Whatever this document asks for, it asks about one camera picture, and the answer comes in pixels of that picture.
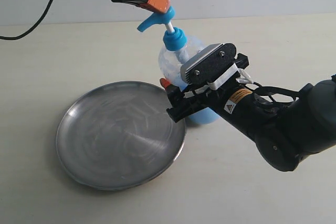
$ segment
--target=stainless steel plate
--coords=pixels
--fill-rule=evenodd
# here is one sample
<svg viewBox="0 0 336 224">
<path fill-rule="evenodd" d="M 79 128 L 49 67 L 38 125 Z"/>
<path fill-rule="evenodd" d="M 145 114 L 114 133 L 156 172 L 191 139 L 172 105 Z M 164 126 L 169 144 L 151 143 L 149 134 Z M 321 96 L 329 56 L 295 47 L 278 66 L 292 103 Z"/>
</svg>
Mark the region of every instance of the stainless steel plate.
<svg viewBox="0 0 336 224">
<path fill-rule="evenodd" d="M 164 172 L 183 147 L 185 123 L 174 123 L 165 91 L 143 82 L 117 82 L 80 98 L 56 135 L 59 159 L 77 182 L 122 190 Z"/>
</svg>

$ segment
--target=white tabletop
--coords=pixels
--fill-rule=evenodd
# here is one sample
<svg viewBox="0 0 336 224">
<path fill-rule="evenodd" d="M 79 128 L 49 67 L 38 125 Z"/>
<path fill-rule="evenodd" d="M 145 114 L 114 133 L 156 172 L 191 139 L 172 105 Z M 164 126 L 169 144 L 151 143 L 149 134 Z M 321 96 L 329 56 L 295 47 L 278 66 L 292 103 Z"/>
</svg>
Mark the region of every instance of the white tabletop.
<svg viewBox="0 0 336 224">
<path fill-rule="evenodd" d="M 143 186 L 109 193 L 68 178 L 54 148 L 66 109 L 106 83 L 159 85 L 164 27 L 140 34 L 138 24 L 43 25 L 0 41 L 0 223 L 335 223 L 336 148 L 282 173 L 224 120 L 189 129 L 176 162 Z M 174 25 L 207 44 L 234 43 L 264 85 L 299 90 L 336 73 L 336 14 Z"/>
</svg>

